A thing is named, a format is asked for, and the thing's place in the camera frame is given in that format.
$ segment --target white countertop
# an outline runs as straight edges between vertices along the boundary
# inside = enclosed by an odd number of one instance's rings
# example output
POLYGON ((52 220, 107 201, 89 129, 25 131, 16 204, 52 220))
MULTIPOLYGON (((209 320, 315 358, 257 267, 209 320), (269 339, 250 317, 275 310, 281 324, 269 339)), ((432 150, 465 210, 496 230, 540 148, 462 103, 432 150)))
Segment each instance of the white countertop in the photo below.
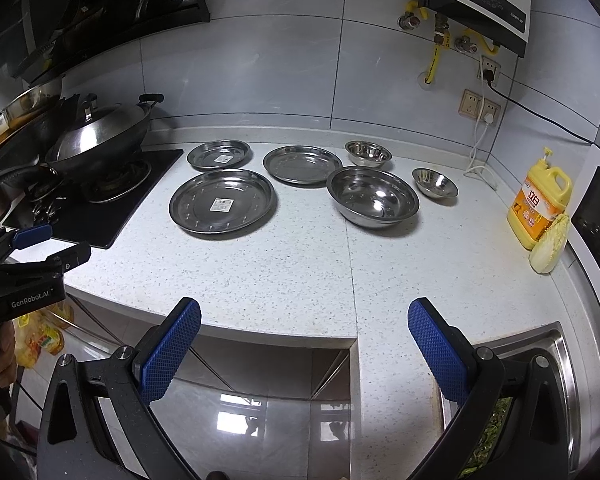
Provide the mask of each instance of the white countertop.
MULTIPOLYGON (((266 176, 262 158, 281 145, 252 142, 245 168, 266 176)), ((166 315, 181 297, 192 296, 204 325, 262 335, 263 342, 269 334, 357 339, 353 478, 406 478, 440 434, 435 381, 407 327, 415 298, 427 296, 474 344, 556 320, 573 334, 553 280, 533 272, 510 230, 505 203, 460 170, 442 169, 458 185, 455 203, 420 195, 413 219, 379 232, 346 222, 326 188, 270 178, 278 194, 271 220, 243 236, 201 239, 183 232, 168 213, 173 192, 198 174, 186 161, 194 146, 178 146, 185 155, 112 248, 94 249, 88 264, 66 275, 66 284, 93 303, 139 315, 166 315)), ((330 150, 348 163, 343 149, 330 150)), ((394 157, 387 170, 411 183, 411 171, 420 166, 436 167, 394 157)), ((67 245, 50 240, 13 256, 44 259, 67 245)))

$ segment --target human hand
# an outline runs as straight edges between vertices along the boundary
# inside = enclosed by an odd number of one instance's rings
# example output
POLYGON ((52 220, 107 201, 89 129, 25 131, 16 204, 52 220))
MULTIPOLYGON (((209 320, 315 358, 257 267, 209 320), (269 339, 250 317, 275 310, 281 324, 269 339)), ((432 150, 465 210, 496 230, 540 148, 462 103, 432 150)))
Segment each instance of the human hand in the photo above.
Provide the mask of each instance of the human hand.
POLYGON ((6 388, 16 380, 16 337, 13 323, 7 321, 0 327, 0 387, 6 388))

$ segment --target white sticker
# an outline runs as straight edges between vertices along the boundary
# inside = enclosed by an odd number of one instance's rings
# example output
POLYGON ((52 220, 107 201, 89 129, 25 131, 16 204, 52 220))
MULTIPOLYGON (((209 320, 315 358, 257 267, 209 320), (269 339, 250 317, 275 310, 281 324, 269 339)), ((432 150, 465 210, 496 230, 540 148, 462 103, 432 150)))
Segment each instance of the white sticker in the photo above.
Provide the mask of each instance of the white sticker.
POLYGON ((218 158, 214 159, 214 162, 219 162, 220 164, 224 164, 229 162, 233 158, 232 155, 220 155, 218 158))
POLYGON ((233 203, 234 200, 231 198, 216 198, 209 211, 219 211, 221 213, 228 213, 233 203))

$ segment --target kitchen sink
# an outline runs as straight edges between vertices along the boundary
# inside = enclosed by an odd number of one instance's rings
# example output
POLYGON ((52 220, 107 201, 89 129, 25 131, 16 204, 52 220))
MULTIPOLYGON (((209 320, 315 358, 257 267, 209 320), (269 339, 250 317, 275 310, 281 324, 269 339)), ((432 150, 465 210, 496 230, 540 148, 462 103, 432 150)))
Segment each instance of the kitchen sink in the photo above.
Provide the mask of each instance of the kitchen sink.
MULTIPOLYGON (((551 356, 549 359, 562 394, 569 439, 569 471, 576 471, 580 455, 580 403, 571 359, 559 322, 541 326, 513 336, 476 345, 488 346, 501 359, 509 358, 528 362, 535 355, 551 356)), ((442 429, 446 428, 458 410, 454 402, 446 400, 440 392, 442 403, 442 429)))

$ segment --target wall socket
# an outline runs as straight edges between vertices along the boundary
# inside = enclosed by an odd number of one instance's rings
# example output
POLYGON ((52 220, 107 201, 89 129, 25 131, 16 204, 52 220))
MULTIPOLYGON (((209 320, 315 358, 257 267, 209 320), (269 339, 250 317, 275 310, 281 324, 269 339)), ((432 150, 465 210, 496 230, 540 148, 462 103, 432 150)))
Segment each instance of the wall socket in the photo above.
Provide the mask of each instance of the wall socket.
MULTIPOLYGON (((493 85, 498 84, 500 77, 500 65, 490 57, 482 56, 482 70, 491 70, 493 72, 493 85)), ((480 67, 478 67, 478 79, 480 79, 480 67)))
MULTIPOLYGON (((471 90, 465 90, 462 94, 462 100, 460 101, 460 107, 458 108, 458 113, 465 117, 469 117, 471 119, 475 119, 478 116, 478 112, 480 111, 480 102, 482 101, 482 97, 471 90)), ((493 123, 498 123, 498 117, 500 115, 500 105, 494 103, 493 101, 489 101, 488 99, 484 100, 484 108, 482 110, 482 115, 480 120, 484 122, 484 116, 486 114, 493 115, 493 123)))

